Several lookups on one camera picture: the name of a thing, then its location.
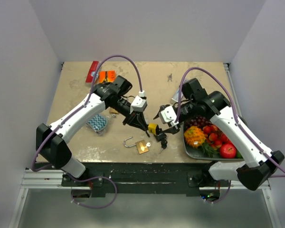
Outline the yellow padlock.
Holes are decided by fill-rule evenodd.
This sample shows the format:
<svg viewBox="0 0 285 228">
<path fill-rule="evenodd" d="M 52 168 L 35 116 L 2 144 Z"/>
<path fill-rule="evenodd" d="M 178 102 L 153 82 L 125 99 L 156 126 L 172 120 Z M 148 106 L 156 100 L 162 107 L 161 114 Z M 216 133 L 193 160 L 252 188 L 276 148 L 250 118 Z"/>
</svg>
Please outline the yellow padlock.
<svg viewBox="0 0 285 228">
<path fill-rule="evenodd" d="M 155 123 L 148 124 L 148 131 L 153 135 L 157 135 L 158 133 L 158 125 Z"/>
</svg>

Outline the black padlock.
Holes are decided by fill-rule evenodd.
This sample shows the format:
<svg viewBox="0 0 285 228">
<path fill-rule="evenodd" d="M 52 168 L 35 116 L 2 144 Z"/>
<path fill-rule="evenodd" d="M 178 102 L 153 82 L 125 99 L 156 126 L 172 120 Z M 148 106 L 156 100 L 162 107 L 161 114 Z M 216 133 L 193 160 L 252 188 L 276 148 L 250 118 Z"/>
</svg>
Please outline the black padlock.
<svg viewBox="0 0 285 228">
<path fill-rule="evenodd" d="M 148 135 L 153 134 L 157 142 L 165 141 L 167 139 L 167 135 L 163 132 L 161 128 L 151 129 L 151 130 L 149 129 L 146 131 L 146 133 Z"/>
</svg>

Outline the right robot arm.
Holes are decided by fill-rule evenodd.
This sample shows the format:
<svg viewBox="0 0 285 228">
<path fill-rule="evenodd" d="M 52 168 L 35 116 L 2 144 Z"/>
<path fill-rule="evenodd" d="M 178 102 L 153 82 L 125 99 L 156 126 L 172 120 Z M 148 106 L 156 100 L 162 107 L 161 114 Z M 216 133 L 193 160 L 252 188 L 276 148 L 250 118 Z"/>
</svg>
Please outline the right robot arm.
<svg viewBox="0 0 285 228">
<path fill-rule="evenodd" d="M 285 158 L 282 152 L 274 152 L 264 145 L 233 113 L 231 103 L 221 92 L 207 94 L 194 78 L 183 85 L 182 94 L 188 102 L 180 106 L 180 116 L 177 116 L 176 107 L 160 106 L 156 118 L 169 126 L 164 133 L 175 134 L 181 123 L 201 115 L 227 136 L 244 159 L 242 162 L 211 162 L 202 175 L 206 186 L 212 187 L 219 180 L 232 180 L 241 182 L 249 190 L 256 190 L 276 171 L 276 165 Z"/>
</svg>

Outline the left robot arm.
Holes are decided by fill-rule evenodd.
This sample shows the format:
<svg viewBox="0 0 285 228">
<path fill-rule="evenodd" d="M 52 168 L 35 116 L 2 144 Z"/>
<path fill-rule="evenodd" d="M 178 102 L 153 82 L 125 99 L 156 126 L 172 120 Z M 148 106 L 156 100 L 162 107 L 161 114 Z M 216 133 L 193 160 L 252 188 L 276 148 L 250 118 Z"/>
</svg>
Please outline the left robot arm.
<svg viewBox="0 0 285 228">
<path fill-rule="evenodd" d="M 132 84 L 117 76 L 113 82 L 99 83 L 69 113 L 59 120 L 36 129 L 36 150 L 51 165 L 72 175 L 77 186 L 85 186 L 89 181 L 86 167 L 77 160 L 68 148 L 72 137 L 94 116 L 107 108 L 115 109 L 125 117 L 123 124 L 144 132 L 148 131 L 143 112 L 147 107 L 146 94 L 141 90 L 132 102 L 123 96 L 132 88 Z"/>
</svg>

